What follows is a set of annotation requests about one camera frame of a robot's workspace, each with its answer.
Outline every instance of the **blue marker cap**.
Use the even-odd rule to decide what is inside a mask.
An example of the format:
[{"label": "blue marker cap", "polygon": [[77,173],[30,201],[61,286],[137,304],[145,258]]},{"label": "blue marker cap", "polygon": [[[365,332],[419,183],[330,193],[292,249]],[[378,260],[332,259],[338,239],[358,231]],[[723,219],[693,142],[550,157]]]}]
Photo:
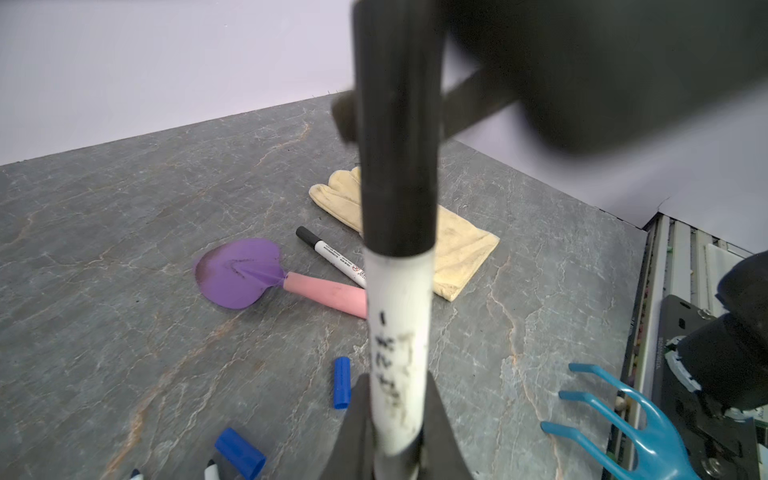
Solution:
[{"label": "blue marker cap", "polygon": [[266,463],[266,457],[232,429],[226,429],[219,435],[216,450],[221,452],[246,480],[256,478]]},{"label": "blue marker cap", "polygon": [[333,363],[333,408],[345,409],[352,398],[352,380],[349,377],[349,359],[340,356]]}]

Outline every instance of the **white backdrop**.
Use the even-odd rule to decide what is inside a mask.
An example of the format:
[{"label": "white backdrop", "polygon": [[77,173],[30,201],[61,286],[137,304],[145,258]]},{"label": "white backdrop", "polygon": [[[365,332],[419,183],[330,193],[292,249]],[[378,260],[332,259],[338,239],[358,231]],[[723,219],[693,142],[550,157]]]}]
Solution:
[{"label": "white backdrop", "polygon": [[350,0],[3,0],[0,164],[349,88]]},{"label": "white backdrop", "polygon": [[[350,0],[3,0],[0,165],[347,89]],[[449,52],[446,82],[472,66]],[[511,107],[467,145],[638,227],[768,249],[768,91],[578,170]]]}]

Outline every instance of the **gray marble table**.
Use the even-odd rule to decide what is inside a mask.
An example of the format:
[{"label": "gray marble table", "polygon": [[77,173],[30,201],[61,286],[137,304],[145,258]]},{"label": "gray marble table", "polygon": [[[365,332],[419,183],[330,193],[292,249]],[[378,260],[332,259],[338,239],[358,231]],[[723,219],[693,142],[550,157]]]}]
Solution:
[{"label": "gray marble table", "polygon": [[[190,267],[266,237],[288,270],[349,282],[294,235],[305,225],[362,263],[359,236],[307,195],[355,165],[330,98],[267,108],[0,167],[0,478],[202,478],[235,427],[261,478],[315,479],[343,412],[333,359],[369,365],[366,325],[284,291],[207,302]],[[645,233],[460,143],[440,200],[501,238],[453,303],[435,297],[429,365],[478,480],[599,478],[542,419],[605,445],[609,425],[559,389],[618,373]]]}]

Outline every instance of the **marker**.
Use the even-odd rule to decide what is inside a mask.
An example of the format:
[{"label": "marker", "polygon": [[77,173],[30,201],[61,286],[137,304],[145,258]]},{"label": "marker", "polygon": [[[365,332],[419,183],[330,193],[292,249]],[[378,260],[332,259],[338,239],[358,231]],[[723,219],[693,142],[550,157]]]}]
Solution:
[{"label": "marker", "polygon": [[366,288],[366,273],[362,271],[362,268],[347,260],[341,253],[335,251],[328,246],[328,243],[323,242],[317,235],[307,230],[305,227],[299,227],[296,229],[296,236],[304,243],[314,248],[320,256],[331,264],[341,270],[344,275],[355,281],[362,288]]},{"label": "marker", "polygon": [[205,468],[205,480],[219,480],[219,467],[213,460],[208,460],[208,466]]}]

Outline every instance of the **cloth glove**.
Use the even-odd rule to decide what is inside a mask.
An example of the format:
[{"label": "cloth glove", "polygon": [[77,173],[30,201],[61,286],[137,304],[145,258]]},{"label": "cloth glove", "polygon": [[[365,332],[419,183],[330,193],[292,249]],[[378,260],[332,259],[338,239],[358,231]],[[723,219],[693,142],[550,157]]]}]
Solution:
[{"label": "cloth glove", "polygon": [[[310,188],[310,197],[338,221],[362,233],[359,167],[333,172],[327,185]],[[449,302],[455,300],[496,245],[496,235],[438,206],[435,293]]]}]

